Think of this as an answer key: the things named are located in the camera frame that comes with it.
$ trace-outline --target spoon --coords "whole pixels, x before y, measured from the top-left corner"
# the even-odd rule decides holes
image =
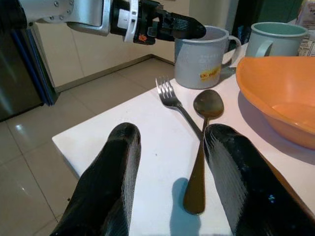
[[[208,120],[218,118],[224,111],[220,95],[211,89],[201,92],[195,98],[193,107],[198,114],[204,117],[202,136],[208,125]],[[202,140],[184,196],[184,209],[194,215],[201,214],[205,209],[205,166]]]

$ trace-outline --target tiled floor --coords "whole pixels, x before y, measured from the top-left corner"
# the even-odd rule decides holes
[[[77,179],[51,138],[173,78],[174,67],[150,59],[66,92],[0,123],[0,236],[46,236],[55,228]]]

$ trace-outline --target fork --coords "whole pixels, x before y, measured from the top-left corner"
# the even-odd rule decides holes
[[[193,121],[193,119],[190,117],[190,115],[187,113],[187,111],[183,108],[182,103],[176,97],[173,86],[171,85],[168,77],[166,78],[166,80],[163,77],[163,81],[161,77],[156,78],[156,84],[157,84],[157,92],[163,105],[168,108],[175,108],[177,111],[179,111],[186,118],[188,123],[191,125],[198,139],[201,140],[202,139],[201,130]]]

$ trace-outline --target baseboard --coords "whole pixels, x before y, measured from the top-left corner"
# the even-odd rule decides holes
[[[95,73],[93,75],[89,75],[87,77],[84,77],[84,78],[72,81],[72,82],[67,83],[65,85],[61,85],[59,87],[56,87],[55,90],[56,90],[56,92],[66,91],[68,89],[71,89],[71,88],[74,88],[76,86],[85,84],[85,83],[90,82],[92,80],[98,79],[98,78],[103,77],[105,75],[109,75],[111,73],[114,73],[116,71],[125,69],[127,67],[133,66],[135,64],[138,64],[140,62],[143,62],[143,61],[151,59],[151,58],[155,58],[157,60],[163,61],[163,62],[168,63],[170,65],[174,65],[174,63],[171,62],[170,60],[166,60],[164,58],[161,58],[161,57],[153,55],[153,54],[148,54],[148,55],[145,55],[143,57],[137,58],[135,60],[131,60],[129,62],[126,62],[126,63],[120,64],[120,65],[114,66],[112,68],[109,68],[109,69],[106,69],[106,70],[103,70],[103,71],[100,71],[100,72],[97,72],[97,73]]]

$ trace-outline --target mug rim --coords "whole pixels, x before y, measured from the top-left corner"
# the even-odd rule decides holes
[[[175,40],[180,40],[183,41],[185,43],[198,43],[198,44],[202,44],[202,43],[213,43],[213,42],[219,42],[223,39],[225,39],[226,37],[229,36],[229,32],[226,29],[222,29],[220,27],[216,27],[216,26],[204,26],[205,28],[213,28],[213,29],[218,29],[218,30],[222,30],[225,33],[225,36],[221,37],[221,38],[216,38],[216,39],[209,39],[209,40],[198,40],[198,39],[179,39],[176,38]]]
[[[264,25],[264,24],[287,25],[287,26],[291,26],[291,27],[297,27],[297,28],[300,28],[300,29],[304,30],[304,33],[278,34],[278,33],[265,32],[265,31],[262,31],[262,30],[259,30],[259,29],[255,28],[255,26],[257,26],[257,25]],[[258,32],[260,34],[268,35],[268,36],[275,36],[275,37],[284,37],[284,36],[285,37],[300,37],[300,36],[304,36],[304,35],[306,35],[308,33],[308,30],[306,28],[302,27],[302,26],[291,25],[291,24],[283,23],[283,22],[258,22],[258,23],[252,24],[251,29],[252,29],[252,31]]]

